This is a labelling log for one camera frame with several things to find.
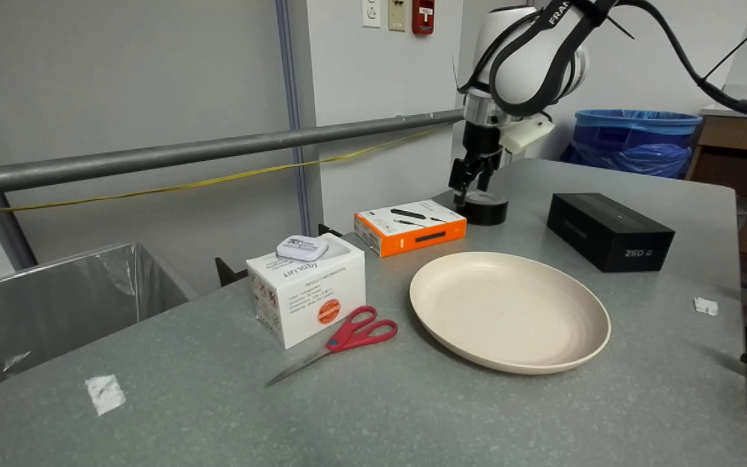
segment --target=black box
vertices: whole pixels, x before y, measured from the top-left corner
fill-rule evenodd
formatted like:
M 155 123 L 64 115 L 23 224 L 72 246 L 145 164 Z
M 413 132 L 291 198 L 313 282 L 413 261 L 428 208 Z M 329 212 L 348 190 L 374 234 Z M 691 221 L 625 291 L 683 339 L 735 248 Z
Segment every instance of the black box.
M 603 272 L 662 269 L 675 230 L 599 194 L 557 191 L 547 225 Z

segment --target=scissors blade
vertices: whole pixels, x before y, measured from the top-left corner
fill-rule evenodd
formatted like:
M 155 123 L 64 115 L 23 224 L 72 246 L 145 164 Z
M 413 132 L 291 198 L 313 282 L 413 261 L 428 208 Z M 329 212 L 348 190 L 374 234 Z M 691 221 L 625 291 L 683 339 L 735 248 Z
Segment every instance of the scissors blade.
M 289 377 L 293 377 L 293 374 L 313 366 L 317 360 L 323 360 L 323 359 L 326 359 L 326 356 L 329 356 L 329 350 L 324 347 L 324 350 L 319 350 L 319 352 L 313 352 L 313 356 L 308 356 L 308 359 L 303 359 L 303 360 L 295 360 L 295 363 L 289 366 L 285 370 L 275 374 L 265 386 L 272 386 L 272 383 L 277 383 L 277 381 L 282 381 L 282 379 L 289 379 Z

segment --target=white plate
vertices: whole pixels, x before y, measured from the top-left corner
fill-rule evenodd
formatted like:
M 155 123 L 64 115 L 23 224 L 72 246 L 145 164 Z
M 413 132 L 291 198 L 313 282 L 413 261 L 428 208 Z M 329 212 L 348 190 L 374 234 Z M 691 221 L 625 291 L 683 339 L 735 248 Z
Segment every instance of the white plate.
M 572 274 L 512 254 L 464 252 L 428 261 L 409 302 L 437 339 L 509 374 L 557 374 L 609 339 L 604 303 Z

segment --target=red scissors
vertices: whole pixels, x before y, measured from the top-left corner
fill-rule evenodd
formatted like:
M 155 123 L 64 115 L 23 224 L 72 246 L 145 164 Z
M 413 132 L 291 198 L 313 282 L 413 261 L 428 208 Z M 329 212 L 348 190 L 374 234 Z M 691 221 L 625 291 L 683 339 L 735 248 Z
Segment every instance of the red scissors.
M 352 347 L 367 347 L 367 346 L 394 339 L 398 330 L 400 330 L 398 322 L 380 320 L 374 306 L 359 306 L 352 313 L 348 313 L 342 326 L 326 339 L 326 346 L 319 352 L 289 366 L 275 379 L 269 379 L 267 386 L 277 383 L 280 379 L 285 379 L 291 374 L 299 374 L 299 370 L 313 366 L 317 360 L 323 360 L 333 352 L 345 352 Z

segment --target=trash bin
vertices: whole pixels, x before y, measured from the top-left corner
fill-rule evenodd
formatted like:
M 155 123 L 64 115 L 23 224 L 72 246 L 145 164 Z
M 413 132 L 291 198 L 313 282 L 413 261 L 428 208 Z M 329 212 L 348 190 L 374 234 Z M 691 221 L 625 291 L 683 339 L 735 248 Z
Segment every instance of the trash bin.
M 138 245 L 0 280 L 0 381 L 188 302 Z
M 697 115 L 585 110 L 566 160 L 683 178 L 701 123 Z

